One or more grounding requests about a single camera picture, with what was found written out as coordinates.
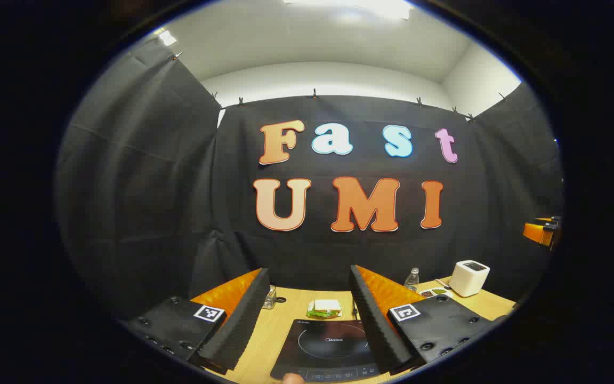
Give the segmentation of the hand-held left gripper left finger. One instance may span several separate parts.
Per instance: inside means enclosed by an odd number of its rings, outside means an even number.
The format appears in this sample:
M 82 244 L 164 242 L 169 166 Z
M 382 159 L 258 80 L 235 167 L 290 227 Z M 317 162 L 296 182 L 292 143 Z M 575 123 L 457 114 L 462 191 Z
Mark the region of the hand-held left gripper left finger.
M 192 299 L 168 297 L 127 326 L 186 364 L 227 374 L 245 352 L 269 292 L 269 270 L 258 268 Z

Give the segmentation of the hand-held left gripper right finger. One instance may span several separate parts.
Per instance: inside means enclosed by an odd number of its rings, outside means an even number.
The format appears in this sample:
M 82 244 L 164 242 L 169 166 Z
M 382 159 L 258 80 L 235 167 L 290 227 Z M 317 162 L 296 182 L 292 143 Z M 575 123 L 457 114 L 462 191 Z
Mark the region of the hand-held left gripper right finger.
M 349 286 L 381 372 L 430 364 L 495 325 L 446 294 L 424 297 L 358 265 L 350 267 Z

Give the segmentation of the black induction cooktop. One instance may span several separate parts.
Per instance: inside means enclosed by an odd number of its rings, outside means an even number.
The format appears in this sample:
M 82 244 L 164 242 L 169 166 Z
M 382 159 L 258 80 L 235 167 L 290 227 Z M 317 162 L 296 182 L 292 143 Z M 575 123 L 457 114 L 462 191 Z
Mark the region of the black induction cooktop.
M 381 374 L 361 320 L 294 320 L 270 376 L 305 382 L 347 382 Z

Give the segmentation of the sandwich on plate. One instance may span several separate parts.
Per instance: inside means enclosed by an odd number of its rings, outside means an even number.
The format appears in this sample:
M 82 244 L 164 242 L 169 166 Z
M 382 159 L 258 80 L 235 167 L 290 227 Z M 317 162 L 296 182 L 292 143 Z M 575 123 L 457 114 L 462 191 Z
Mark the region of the sandwich on plate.
M 342 306 L 336 299 L 314 299 L 305 315 L 310 318 L 332 319 L 342 316 Z

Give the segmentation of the white toaster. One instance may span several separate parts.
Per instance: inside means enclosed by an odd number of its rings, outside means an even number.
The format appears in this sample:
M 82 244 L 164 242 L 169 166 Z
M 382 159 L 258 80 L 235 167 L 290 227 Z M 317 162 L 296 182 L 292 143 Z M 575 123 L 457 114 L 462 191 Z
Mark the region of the white toaster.
M 489 267 L 477 261 L 459 261 L 454 266 L 448 286 L 463 298 L 471 297 L 480 292 L 489 272 Z

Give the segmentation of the black backdrop cloth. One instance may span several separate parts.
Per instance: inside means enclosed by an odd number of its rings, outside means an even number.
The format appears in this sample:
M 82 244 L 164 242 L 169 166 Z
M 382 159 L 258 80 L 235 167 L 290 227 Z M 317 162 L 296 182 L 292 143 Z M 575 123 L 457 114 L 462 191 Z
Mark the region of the black backdrop cloth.
M 56 168 L 63 239 L 118 316 L 268 268 L 286 289 L 348 290 L 351 265 L 402 283 L 490 268 L 519 300 L 550 260 L 522 235 L 563 213 L 560 151 L 522 84 L 468 122 L 360 95 L 220 106 L 143 42 L 98 78 Z

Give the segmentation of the large ceiling light panel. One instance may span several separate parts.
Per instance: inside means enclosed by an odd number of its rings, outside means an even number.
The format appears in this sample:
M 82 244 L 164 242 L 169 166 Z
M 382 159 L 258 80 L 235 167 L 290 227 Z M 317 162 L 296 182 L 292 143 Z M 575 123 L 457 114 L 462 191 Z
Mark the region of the large ceiling light panel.
M 282 0 L 286 4 L 339 6 L 367 10 L 390 19 L 408 20 L 413 5 L 406 0 Z

